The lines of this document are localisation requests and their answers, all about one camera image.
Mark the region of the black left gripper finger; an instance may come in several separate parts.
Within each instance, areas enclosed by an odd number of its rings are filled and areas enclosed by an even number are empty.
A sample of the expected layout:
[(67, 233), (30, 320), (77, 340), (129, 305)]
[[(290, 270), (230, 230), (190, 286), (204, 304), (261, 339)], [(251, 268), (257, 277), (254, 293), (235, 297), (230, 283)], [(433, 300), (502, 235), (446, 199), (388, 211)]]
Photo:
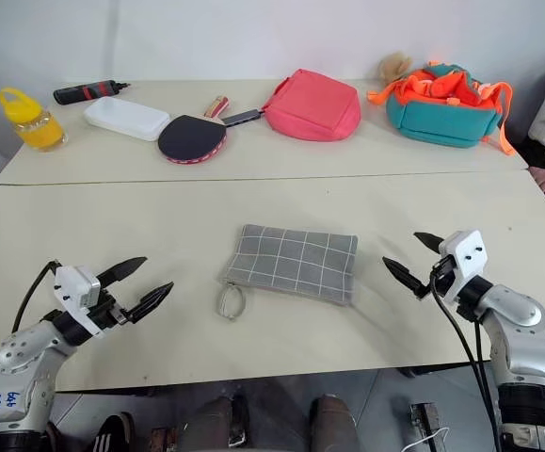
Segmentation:
[(145, 316), (149, 315), (164, 301), (172, 290), (173, 286), (174, 282), (168, 282), (147, 293), (140, 299), (139, 303), (135, 307), (124, 312), (126, 320), (136, 324)]
[(147, 257), (145, 256), (127, 259), (100, 273), (97, 280), (102, 288), (106, 288), (112, 283), (120, 282), (132, 275), (146, 261)]

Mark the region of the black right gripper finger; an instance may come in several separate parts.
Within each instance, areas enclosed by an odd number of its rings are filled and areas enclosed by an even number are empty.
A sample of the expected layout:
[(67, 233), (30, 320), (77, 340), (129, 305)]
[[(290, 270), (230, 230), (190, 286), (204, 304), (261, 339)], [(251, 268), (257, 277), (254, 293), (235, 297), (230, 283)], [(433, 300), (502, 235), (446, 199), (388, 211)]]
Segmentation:
[(405, 266), (385, 256), (382, 257), (382, 262), (393, 277), (417, 299), (423, 299), (428, 295), (428, 286), (414, 277)]
[(443, 238), (431, 233), (415, 232), (413, 234), (419, 241), (421, 241), (428, 249), (434, 251), (437, 254), (441, 253), (441, 243)]

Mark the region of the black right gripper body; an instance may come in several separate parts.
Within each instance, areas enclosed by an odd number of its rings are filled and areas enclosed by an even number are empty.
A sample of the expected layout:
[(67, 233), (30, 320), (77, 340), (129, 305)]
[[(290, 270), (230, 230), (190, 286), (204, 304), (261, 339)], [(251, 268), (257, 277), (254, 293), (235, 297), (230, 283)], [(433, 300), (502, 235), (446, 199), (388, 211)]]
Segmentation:
[(456, 260), (452, 255), (442, 257), (431, 268), (429, 275), (430, 292), (434, 298), (443, 299), (455, 281)]

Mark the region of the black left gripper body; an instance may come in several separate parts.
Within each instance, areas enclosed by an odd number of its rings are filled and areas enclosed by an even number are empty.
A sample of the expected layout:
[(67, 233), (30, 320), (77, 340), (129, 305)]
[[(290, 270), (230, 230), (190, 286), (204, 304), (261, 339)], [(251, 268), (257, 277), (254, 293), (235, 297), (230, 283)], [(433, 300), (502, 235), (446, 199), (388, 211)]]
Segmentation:
[(106, 289), (100, 290), (97, 303), (89, 308), (88, 318), (101, 331), (123, 325), (128, 321), (126, 311)]

